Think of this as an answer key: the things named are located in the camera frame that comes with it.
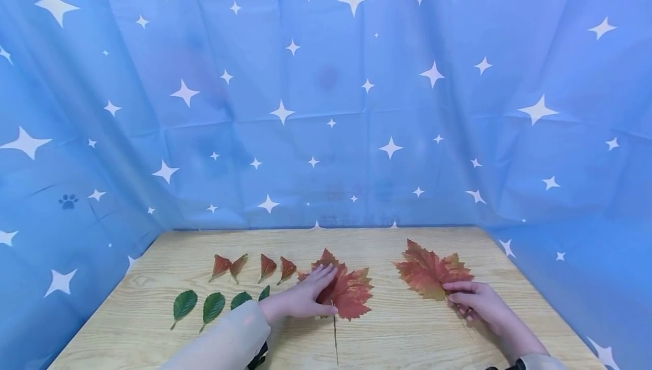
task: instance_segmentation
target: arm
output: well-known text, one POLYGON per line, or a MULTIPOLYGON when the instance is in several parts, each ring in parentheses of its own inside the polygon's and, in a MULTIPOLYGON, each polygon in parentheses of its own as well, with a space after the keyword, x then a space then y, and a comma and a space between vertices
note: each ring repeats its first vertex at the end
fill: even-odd
POLYGON ((471 281, 444 284, 450 292, 451 306, 468 322, 484 320, 509 353, 510 362, 520 359, 527 370, 565 370, 566 366, 550 353, 539 338, 510 309, 489 285, 471 281))

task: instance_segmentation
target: leaf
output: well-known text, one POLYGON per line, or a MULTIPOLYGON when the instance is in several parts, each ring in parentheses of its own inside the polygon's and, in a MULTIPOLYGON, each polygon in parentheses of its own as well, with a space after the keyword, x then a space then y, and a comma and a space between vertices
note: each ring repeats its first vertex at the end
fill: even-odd
POLYGON ((180 293, 174 300, 174 307, 172 314, 174 315, 174 323, 170 330, 173 330, 181 319, 185 318, 197 305, 197 293, 193 290, 185 290, 180 293))
POLYGON ((297 271, 297 266, 290 260, 281 257, 281 280, 277 285, 281 285, 284 280, 289 279, 297 271))
POLYGON ((222 313, 222 310, 224 309, 224 305, 226 305, 226 300, 224 300, 224 296, 219 292, 210 294, 209 296, 206 297, 206 300, 204 301, 204 309, 203 309, 204 324, 201 326, 200 333, 203 331, 203 329, 206 327, 207 324, 213 322, 215 318, 222 313))
POLYGON ((235 297, 233 297, 233 300, 231 301, 231 310, 236 309, 240 305, 242 305, 244 302, 251 301, 252 297, 249 295, 247 292, 240 292, 237 294, 235 297))
POLYGON ((407 250, 403 256, 407 261, 394 265, 410 288, 424 298, 443 301, 446 299, 446 291, 442 284, 473 279, 471 270, 464 267, 457 253, 441 259, 433 251, 407 239, 407 250))
POLYGON ((211 274, 211 278, 208 281, 209 282, 213 281, 215 277, 222 275, 229 268, 231 268, 231 261, 229 259, 225 259, 224 257, 221 257, 218 254, 215 254, 215 262, 213 263, 213 274, 211 274))
MULTIPOLYGON (((365 303, 372 297, 370 290, 373 285, 370 284, 369 268, 348 272, 346 264, 335 259, 330 251, 324 249, 321 260, 313 263, 313 270, 319 264, 327 266, 333 264, 337 267, 337 276, 317 297, 318 303, 325 305, 334 305, 338 309, 338 314, 342 319, 360 318, 370 311, 365 303)), ((299 273, 299 280, 303 281, 308 274, 299 273)))
POLYGON ((265 289, 263 289, 263 292, 261 292, 260 296, 258 297, 258 302, 262 301, 263 299, 269 296, 269 289, 270 289, 269 285, 267 285, 265 289))
POLYGON ((274 271, 276 271, 276 263, 274 262, 274 260, 268 258, 267 255, 265 254, 261 254, 260 255, 260 280, 258 280, 258 284, 260 284, 262 280, 274 274, 274 271))
POLYGON ((231 275, 233 276, 233 279, 235 280, 236 284, 240 284, 237 279, 237 275, 240 274, 240 270, 242 270, 244 264, 246 263, 248 254, 243 254, 242 257, 239 259, 236 259, 231 263, 231 267, 229 267, 229 270, 231 271, 231 275))

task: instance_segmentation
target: sleeve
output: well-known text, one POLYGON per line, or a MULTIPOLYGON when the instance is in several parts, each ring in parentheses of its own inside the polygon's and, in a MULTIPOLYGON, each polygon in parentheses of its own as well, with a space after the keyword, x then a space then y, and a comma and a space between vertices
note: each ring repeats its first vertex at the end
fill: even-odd
POLYGON ((185 345, 160 369, 244 370, 265 344, 270 332, 258 303, 247 301, 185 345))
POLYGON ((561 360, 545 354, 526 354, 520 359, 526 370, 566 370, 566 365, 561 360))

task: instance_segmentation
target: right hand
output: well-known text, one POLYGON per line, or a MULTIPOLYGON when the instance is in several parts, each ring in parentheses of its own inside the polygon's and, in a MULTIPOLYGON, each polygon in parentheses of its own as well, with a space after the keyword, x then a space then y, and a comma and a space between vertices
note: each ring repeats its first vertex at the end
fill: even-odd
POLYGON ((459 281, 444 284, 443 288, 452 292, 448 297, 449 305, 459 310, 468 322, 482 319, 498 336, 505 335, 520 321, 488 284, 459 281))

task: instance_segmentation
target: small red leaf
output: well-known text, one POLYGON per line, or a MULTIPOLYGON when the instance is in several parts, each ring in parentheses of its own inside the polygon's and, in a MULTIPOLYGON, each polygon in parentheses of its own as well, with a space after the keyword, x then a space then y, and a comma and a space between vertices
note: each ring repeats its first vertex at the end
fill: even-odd
POLYGON ((289 279, 297 271, 297 266, 290 260, 281 257, 281 280, 277 285, 281 285, 284 280, 289 279))
POLYGON ((218 254, 215 254, 215 262, 213 263, 213 274, 211 274, 211 278, 208 281, 209 282, 213 281, 215 277, 222 275, 229 268, 231 268, 231 261, 229 259, 225 259, 224 257, 218 254))
POLYGON ((239 259, 236 259, 231 263, 231 267, 229 267, 229 270, 231 271, 231 275, 233 276, 233 279, 235 280, 236 284, 240 284, 238 282, 237 275, 240 274, 240 270, 242 270, 242 267, 246 263, 247 255, 248 254, 244 254, 239 259))
POLYGON ((274 274, 274 271, 276 271, 276 263, 274 262, 274 260, 267 257, 267 255, 265 254, 261 254, 260 255, 260 280, 258 280, 258 284, 260 284, 262 280, 274 274))

